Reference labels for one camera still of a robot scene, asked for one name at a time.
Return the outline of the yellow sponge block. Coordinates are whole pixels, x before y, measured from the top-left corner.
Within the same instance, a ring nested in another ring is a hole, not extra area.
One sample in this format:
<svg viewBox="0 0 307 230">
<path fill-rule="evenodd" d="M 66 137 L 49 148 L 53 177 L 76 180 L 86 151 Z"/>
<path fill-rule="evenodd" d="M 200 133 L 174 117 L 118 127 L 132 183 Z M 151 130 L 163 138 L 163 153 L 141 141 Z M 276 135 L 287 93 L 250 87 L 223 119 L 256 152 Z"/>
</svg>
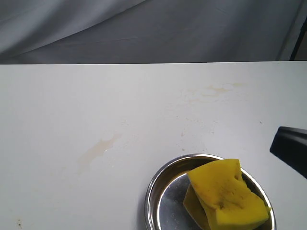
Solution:
<svg viewBox="0 0 307 230">
<path fill-rule="evenodd" d="M 270 208 L 242 178 L 238 159 L 216 160 L 188 171 L 183 205 L 203 230 L 254 230 Z"/>
</svg>

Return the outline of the orange liquid spill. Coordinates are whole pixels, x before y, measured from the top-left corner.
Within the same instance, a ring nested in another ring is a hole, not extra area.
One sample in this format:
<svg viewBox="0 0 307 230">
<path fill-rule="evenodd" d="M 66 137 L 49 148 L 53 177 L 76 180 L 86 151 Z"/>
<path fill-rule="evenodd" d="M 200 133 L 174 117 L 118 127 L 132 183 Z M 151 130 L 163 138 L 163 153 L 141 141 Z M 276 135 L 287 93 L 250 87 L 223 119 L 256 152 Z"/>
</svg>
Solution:
<svg viewBox="0 0 307 230">
<path fill-rule="evenodd" d="M 82 156 L 77 160 L 78 169 L 77 174 L 80 175 L 86 170 L 90 169 L 90 165 L 94 159 L 97 157 L 101 157 L 104 155 L 106 151 L 111 149 L 115 142 L 121 138 L 121 134 L 114 134 L 111 139 L 108 140 L 100 140 L 93 147 L 91 147 L 87 152 L 85 152 Z"/>
</svg>

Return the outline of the black stand pole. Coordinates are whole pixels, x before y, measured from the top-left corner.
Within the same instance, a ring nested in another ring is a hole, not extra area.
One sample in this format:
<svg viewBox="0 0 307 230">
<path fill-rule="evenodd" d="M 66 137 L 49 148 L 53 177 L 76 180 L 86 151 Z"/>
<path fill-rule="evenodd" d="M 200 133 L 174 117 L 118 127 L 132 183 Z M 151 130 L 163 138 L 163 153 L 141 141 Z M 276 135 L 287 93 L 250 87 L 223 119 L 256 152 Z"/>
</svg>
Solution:
<svg viewBox="0 0 307 230">
<path fill-rule="evenodd" d="M 293 50 L 290 61 L 307 60 L 307 1 L 303 0 L 293 25 L 292 31 Z"/>
</svg>

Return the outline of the round stainless steel plate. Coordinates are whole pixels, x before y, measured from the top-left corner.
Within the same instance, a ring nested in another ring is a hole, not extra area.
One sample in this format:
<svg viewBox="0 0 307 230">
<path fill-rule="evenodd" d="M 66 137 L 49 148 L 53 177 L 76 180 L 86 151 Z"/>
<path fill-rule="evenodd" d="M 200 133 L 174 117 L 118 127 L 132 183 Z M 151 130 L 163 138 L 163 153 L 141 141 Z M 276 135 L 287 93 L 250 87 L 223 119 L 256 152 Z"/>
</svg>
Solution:
<svg viewBox="0 0 307 230">
<path fill-rule="evenodd" d="M 144 201 L 144 217 L 149 230 L 202 230 L 183 205 L 190 184 L 188 171 L 221 157 L 208 154 L 189 154 L 166 163 L 151 180 Z M 277 228 L 272 205 L 258 182 L 241 168 L 248 188 L 270 208 L 269 219 L 255 230 Z"/>
</svg>

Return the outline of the grey backdrop cloth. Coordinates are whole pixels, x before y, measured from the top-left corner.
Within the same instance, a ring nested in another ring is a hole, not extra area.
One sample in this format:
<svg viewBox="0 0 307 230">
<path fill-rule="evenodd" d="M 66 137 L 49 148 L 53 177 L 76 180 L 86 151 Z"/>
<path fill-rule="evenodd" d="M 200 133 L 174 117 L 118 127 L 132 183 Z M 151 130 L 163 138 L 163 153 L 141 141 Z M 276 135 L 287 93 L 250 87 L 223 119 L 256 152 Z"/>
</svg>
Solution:
<svg viewBox="0 0 307 230">
<path fill-rule="evenodd" d="M 3 0 L 1 64 L 288 60 L 304 0 Z"/>
</svg>

